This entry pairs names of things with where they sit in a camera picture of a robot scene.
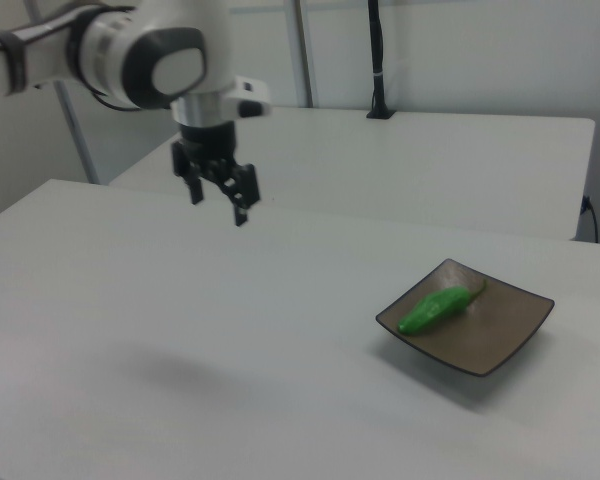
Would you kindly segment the black gripper silver flange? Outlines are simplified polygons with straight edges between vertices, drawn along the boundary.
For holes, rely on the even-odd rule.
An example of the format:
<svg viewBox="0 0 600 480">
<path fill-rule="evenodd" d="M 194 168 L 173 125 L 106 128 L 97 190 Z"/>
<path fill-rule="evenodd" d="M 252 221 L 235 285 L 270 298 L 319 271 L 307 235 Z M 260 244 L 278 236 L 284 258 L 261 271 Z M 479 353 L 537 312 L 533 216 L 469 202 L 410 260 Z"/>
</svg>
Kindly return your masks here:
<svg viewBox="0 0 600 480">
<path fill-rule="evenodd" d="M 180 137 L 171 145 L 174 175 L 189 191 L 190 201 L 204 200 L 197 166 L 217 166 L 207 180 L 231 201 L 237 227 L 248 221 L 249 209 L 259 202 L 259 185 L 252 164 L 235 162 L 235 120 L 222 111 L 225 95 L 219 92 L 187 93 L 171 103 Z"/>
</svg>

